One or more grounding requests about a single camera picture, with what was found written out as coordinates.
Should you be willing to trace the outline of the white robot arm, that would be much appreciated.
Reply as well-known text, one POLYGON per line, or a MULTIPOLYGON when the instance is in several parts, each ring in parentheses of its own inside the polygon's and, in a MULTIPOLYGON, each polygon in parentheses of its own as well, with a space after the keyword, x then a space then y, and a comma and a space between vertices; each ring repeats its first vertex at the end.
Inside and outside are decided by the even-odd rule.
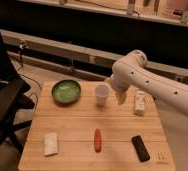
POLYGON ((112 75, 106 81, 118 98, 134 85, 188 117, 188 85, 154 74, 145 69, 146 64, 145 53, 133 50, 113 64, 112 75))

